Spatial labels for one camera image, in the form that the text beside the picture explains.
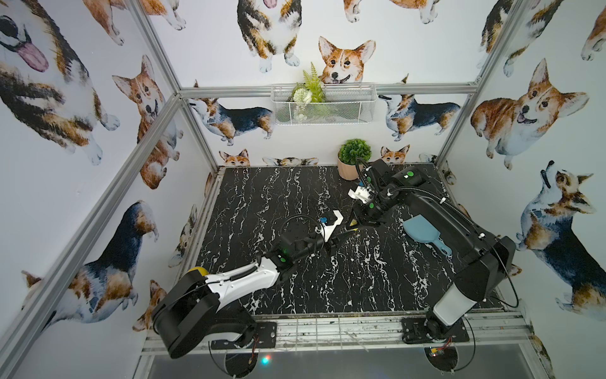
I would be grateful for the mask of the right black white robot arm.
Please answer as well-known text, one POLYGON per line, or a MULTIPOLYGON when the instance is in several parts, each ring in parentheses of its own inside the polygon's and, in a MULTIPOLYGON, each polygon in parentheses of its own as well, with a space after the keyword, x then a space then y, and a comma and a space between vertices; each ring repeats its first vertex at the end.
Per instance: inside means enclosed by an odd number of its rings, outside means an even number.
POLYGON ((381 159, 369 164, 359 158, 355 167, 361 183, 349 193, 356 202, 347 230, 388 224, 394 209, 403 207, 410 214, 402 223, 407 237, 435 246, 446 257, 458 254, 464 260, 465 267, 423 323, 403 337, 407 344, 447 339, 468 311, 510 277, 514 242, 496 237, 448 199, 430 191, 426 176, 416 166, 393 172, 381 159))

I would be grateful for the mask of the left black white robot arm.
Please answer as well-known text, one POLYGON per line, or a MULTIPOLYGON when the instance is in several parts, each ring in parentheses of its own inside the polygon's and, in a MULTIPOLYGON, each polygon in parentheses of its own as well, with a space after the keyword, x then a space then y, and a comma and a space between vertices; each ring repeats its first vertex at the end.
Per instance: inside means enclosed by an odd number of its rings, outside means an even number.
POLYGON ((216 274, 193 268, 152 311, 152 328, 173 359, 202 343, 224 341, 236 348, 250 347, 258 341, 258 325, 239 305, 240 298, 283 284, 300 261, 319 251, 331 254, 355 234, 351 230, 334 235, 328 227, 307 235, 285 232, 249 265, 216 274))

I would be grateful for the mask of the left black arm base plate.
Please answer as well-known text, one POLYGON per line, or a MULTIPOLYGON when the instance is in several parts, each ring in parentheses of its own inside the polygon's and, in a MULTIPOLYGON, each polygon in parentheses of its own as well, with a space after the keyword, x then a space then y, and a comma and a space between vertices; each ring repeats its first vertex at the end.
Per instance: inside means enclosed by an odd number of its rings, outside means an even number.
POLYGON ((244 336, 240 336, 236 341, 217 340, 211 342, 212 350, 225 351, 243 351, 244 349, 255 348, 274 348, 277 341, 276 322, 260 322, 257 323, 252 332, 245 332, 244 336))

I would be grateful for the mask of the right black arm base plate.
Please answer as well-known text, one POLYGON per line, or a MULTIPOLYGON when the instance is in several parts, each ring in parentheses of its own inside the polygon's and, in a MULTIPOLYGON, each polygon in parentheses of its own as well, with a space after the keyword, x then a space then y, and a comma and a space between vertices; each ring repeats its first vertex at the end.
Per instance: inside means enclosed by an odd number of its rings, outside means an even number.
POLYGON ((404 317, 401 319, 402 341, 405 344, 430 344, 470 342, 470 334, 459 319, 454 325, 444 326, 437 319, 404 317))

